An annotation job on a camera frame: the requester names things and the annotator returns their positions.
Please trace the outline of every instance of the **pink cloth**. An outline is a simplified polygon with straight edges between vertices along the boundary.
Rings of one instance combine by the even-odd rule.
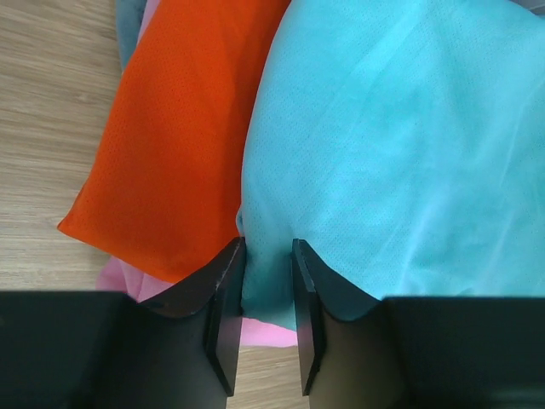
[[[139,41],[159,5],[159,1],[147,0],[138,36]],[[145,274],[116,257],[110,258],[96,282],[97,290],[122,291],[138,302],[151,298],[171,286],[172,284]],[[297,345],[297,335],[294,331],[276,325],[244,318],[240,343],[244,346],[291,347]]]
[[[140,33],[138,34],[138,41],[140,41],[140,39],[142,38],[142,34],[144,34],[144,32],[146,31],[147,25],[150,24],[150,21],[155,14],[155,10],[157,10],[159,2],[160,0],[147,0],[146,9],[144,10],[144,16],[142,17]]]

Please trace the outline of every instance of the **wood grain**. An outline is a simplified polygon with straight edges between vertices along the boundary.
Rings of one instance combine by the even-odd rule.
[[[0,1],[0,289],[92,289],[107,255],[56,230],[121,75],[114,0]],[[244,349],[230,409],[307,408],[296,349]]]

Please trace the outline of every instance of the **light blue fabric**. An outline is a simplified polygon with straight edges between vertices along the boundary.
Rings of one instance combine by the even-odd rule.
[[[295,327],[293,238],[383,298],[545,294],[545,21],[503,0],[294,0],[243,167],[243,309]]]
[[[147,0],[116,0],[116,31],[122,69],[135,52],[146,3]]]

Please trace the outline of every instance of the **fabric pile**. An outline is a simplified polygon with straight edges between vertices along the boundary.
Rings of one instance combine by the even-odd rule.
[[[376,298],[543,296],[540,4],[118,0],[122,80],[59,229],[138,301],[243,235],[246,345],[296,343],[293,239]]]

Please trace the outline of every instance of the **orange cloth bag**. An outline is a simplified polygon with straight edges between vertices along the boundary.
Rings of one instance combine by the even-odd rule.
[[[176,282],[238,235],[244,143],[290,0],[163,0],[59,230]]]

